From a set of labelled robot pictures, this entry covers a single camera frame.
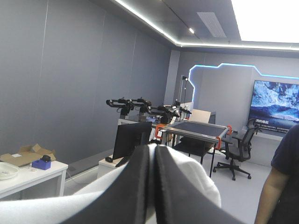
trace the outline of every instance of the orange clamp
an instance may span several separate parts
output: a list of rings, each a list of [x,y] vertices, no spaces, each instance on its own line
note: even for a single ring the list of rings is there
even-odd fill
[[[217,146],[216,146],[216,150],[219,150],[220,148],[221,148],[221,143],[222,143],[222,141],[221,141],[221,138],[218,136],[218,137],[216,137],[216,139],[218,139],[218,144],[217,144]]]
[[[228,131],[228,135],[231,135],[233,132],[233,128],[231,125],[228,125],[229,131]]]
[[[163,128],[163,127],[165,127],[166,125],[165,124],[158,124],[157,126],[156,126],[156,129],[155,129],[155,138],[156,139],[162,139],[162,137],[160,137],[160,136],[158,136],[158,132],[159,132],[159,130],[161,129],[161,128]]]

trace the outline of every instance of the blue box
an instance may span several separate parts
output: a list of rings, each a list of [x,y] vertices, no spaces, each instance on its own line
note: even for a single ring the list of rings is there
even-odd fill
[[[51,161],[45,162],[43,160],[35,160],[32,162],[32,167],[47,170],[51,168]]]

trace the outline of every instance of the white cloth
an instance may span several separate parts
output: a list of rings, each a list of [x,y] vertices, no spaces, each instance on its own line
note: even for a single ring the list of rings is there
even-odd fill
[[[150,145],[153,160],[155,144]],[[179,169],[208,199],[221,207],[221,199],[214,182],[194,159],[168,148]],[[22,201],[0,202],[0,224],[54,224],[73,216],[99,197],[123,171],[125,165],[95,180],[72,196]]]

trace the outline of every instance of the air vent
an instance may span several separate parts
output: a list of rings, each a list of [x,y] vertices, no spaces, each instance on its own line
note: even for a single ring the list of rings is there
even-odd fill
[[[213,37],[223,37],[226,35],[215,15],[215,13],[200,12],[197,13]]]

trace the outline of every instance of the large display screen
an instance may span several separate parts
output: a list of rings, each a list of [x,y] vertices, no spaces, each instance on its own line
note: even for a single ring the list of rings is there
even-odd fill
[[[249,119],[262,128],[286,133],[299,124],[299,85],[256,80]]]

